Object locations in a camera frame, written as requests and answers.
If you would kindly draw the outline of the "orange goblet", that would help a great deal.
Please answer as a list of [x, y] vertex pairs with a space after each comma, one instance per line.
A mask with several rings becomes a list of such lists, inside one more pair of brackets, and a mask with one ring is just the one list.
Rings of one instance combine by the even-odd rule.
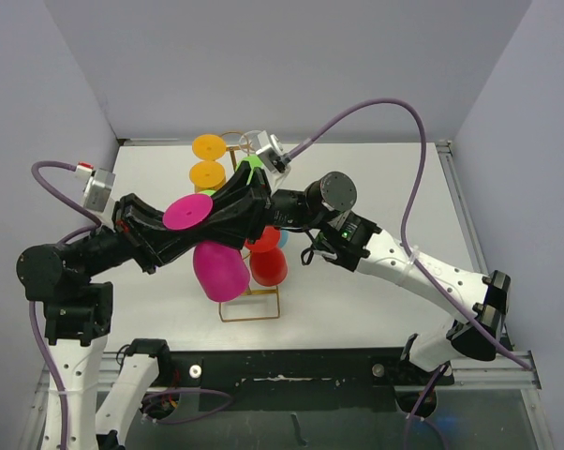
[[191, 145], [194, 155], [205, 161], [216, 161], [227, 152], [224, 139], [215, 134], [203, 134], [198, 136]]
[[189, 179], [196, 192], [218, 190], [227, 182], [224, 166], [210, 160], [195, 164], [189, 171]]

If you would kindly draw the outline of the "light green goblet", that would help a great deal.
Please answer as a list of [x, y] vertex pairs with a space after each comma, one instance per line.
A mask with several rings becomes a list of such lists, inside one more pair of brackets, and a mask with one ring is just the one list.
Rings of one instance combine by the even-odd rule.
[[263, 168], [263, 164], [261, 162], [261, 160], [256, 156], [256, 155], [252, 155], [252, 156], [248, 156], [248, 157], [244, 157], [242, 158], [237, 164], [236, 164], [236, 168], [235, 170], [238, 171], [239, 168], [244, 164], [247, 163], [250, 166], [250, 174], [248, 176], [247, 179], [247, 183], [251, 182], [251, 179], [253, 177], [253, 174], [255, 172], [255, 170], [257, 168], [262, 169]]

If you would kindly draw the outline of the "cyan goblet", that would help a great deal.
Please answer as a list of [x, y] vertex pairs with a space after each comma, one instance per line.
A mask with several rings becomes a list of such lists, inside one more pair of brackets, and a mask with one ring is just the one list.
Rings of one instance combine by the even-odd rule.
[[289, 232], [286, 230], [281, 230], [277, 246], [279, 248], [283, 248], [288, 243], [288, 240], [289, 240]]

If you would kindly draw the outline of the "red goblet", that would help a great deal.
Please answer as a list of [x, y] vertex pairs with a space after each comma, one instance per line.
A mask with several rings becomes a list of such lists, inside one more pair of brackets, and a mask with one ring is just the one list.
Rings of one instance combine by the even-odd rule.
[[281, 231], [267, 226], [259, 239], [245, 241], [252, 278], [261, 286], [277, 286], [288, 275], [286, 257], [278, 246], [280, 238]]

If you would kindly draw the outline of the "magenta goblet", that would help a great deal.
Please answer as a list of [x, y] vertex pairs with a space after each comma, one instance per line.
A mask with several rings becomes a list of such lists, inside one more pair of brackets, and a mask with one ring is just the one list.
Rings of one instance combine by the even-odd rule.
[[[214, 208], [208, 195], [194, 193], [173, 202], [162, 222], [171, 231], [189, 231], [204, 225]], [[194, 249], [193, 269], [206, 296], [217, 303], [239, 297], [248, 288], [250, 274], [239, 250], [202, 240]]]

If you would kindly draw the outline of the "clear wine glass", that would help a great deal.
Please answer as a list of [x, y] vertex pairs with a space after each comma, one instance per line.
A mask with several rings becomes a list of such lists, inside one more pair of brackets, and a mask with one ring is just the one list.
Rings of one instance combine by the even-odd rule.
[[250, 130], [240, 134], [238, 145], [241, 151], [248, 155], [256, 154], [260, 149], [258, 136], [261, 130]]

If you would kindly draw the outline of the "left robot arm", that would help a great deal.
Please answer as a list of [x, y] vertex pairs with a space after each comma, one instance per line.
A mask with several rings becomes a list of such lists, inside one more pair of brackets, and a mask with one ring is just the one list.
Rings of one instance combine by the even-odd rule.
[[18, 258], [33, 334], [51, 375], [43, 448], [125, 448], [147, 390], [173, 378], [171, 351], [164, 339], [134, 339], [115, 384], [98, 404], [113, 286], [92, 279], [128, 261], [153, 274], [201, 242], [204, 229], [202, 220], [191, 219], [182, 230], [171, 230], [161, 212], [128, 195], [116, 204], [110, 227], [74, 232]]

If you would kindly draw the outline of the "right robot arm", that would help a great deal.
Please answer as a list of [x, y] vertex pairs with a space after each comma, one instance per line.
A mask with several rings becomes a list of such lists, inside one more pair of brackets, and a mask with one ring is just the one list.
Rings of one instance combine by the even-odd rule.
[[402, 377], [421, 383], [437, 367], [467, 357], [488, 362], [509, 356], [499, 342], [508, 312], [511, 279], [500, 271], [469, 272], [420, 252], [405, 235], [394, 238], [372, 220], [353, 212], [357, 188], [341, 172], [329, 172], [303, 190], [276, 189], [263, 169], [242, 166], [211, 197], [209, 213], [191, 231], [194, 242], [241, 248], [267, 227], [315, 232], [302, 255], [308, 264], [326, 262], [390, 281], [451, 316], [436, 332], [413, 334], [399, 360]]

